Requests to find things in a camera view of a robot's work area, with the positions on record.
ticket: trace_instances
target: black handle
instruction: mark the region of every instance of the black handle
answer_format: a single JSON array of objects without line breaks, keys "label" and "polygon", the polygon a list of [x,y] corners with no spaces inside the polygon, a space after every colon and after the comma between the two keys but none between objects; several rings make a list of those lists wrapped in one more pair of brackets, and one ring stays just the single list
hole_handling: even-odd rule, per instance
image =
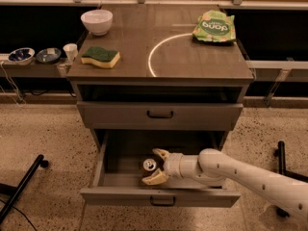
[{"label": "black handle", "polygon": [[158,114],[152,114],[150,111],[147,111],[147,116],[154,119],[171,119],[173,118],[173,111],[170,111],[169,114],[166,115],[158,115]]},{"label": "black handle", "polygon": [[153,206],[160,206],[160,207],[171,207],[175,205],[175,196],[172,198],[172,202],[171,203],[154,203],[154,199],[153,196],[150,197],[150,203]]}]

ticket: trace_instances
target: cup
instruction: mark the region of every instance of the cup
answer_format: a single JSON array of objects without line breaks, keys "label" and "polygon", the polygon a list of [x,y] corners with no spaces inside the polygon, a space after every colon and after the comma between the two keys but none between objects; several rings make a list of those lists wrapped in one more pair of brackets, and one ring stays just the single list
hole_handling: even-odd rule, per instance
[{"label": "cup", "polygon": [[66,44],[64,46],[64,52],[66,53],[69,63],[72,64],[78,55],[77,44],[75,43]]}]

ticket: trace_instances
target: floor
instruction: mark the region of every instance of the floor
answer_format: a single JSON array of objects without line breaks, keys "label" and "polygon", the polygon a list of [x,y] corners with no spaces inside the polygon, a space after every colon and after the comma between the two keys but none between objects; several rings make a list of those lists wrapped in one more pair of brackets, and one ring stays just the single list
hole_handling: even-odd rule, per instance
[{"label": "floor", "polygon": [[[276,171],[273,152],[284,141],[288,170],[308,175],[307,135],[308,109],[244,108],[223,152]],[[2,183],[18,184],[38,154],[50,162],[49,168],[38,169],[15,204],[40,231],[308,230],[306,222],[279,217],[265,199],[231,180],[228,189],[242,196],[227,209],[88,206],[79,191],[90,185],[97,153],[90,131],[71,104],[0,104],[0,148]],[[35,229],[11,210],[0,230]]]}]

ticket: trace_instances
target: bowl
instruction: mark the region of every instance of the bowl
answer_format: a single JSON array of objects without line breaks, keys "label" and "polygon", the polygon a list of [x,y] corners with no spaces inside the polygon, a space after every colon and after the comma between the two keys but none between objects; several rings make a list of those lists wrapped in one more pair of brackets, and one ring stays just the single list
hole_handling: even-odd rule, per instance
[{"label": "bowl", "polygon": [[47,48],[37,53],[36,59],[41,64],[55,64],[61,57],[61,50],[58,48]]},{"label": "bowl", "polygon": [[16,49],[9,55],[9,61],[13,64],[27,65],[35,56],[35,50],[32,48]]},{"label": "bowl", "polygon": [[81,21],[89,32],[102,36],[112,27],[113,14],[106,10],[93,10],[81,15]]}]

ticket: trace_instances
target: robotic arm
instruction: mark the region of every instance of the robotic arm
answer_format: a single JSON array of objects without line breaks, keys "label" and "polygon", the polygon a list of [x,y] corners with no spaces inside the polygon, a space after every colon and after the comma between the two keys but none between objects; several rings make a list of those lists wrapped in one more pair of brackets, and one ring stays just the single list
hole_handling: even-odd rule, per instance
[{"label": "robotic arm", "polygon": [[[163,170],[156,168],[142,179],[147,185],[158,185],[169,177],[191,178],[201,184],[219,187],[225,178],[232,179],[258,193],[290,215],[308,220],[308,184],[259,167],[237,161],[215,149],[204,149],[199,155],[169,153],[154,149],[164,160]],[[154,167],[144,161],[144,167]]]}]

